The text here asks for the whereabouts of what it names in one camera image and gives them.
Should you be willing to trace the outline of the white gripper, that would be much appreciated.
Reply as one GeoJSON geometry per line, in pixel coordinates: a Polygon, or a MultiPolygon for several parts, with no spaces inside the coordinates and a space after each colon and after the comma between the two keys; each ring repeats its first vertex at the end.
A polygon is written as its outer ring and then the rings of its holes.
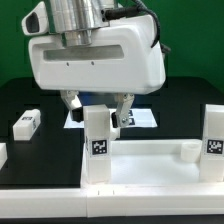
{"type": "Polygon", "coordinates": [[[133,94],[154,92],[166,79],[154,36],[153,19],[145,15],[114,20],[108,27],[94,30],[89,46],[65,47],[59,35],[35,37],[29,41],[34,79],[42,89],[61,90],[76,122],[84,119],[77,91],[117,93],[112,124],[124,128],[129,125],[133,94]]]}

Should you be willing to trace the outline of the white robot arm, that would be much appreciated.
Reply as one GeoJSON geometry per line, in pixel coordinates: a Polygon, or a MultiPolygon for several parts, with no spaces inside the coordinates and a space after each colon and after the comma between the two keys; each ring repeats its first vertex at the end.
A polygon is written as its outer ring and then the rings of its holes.
{"type": "Polygon", "coordinates": [[[23,20],[36,83],[59,90],[71,115],[79,92],[112,93],[118,102],[113,125],[128,125],[136,94],[165,82],[160,24],[138,3],[116,0],[42,0],[23,20]]]}

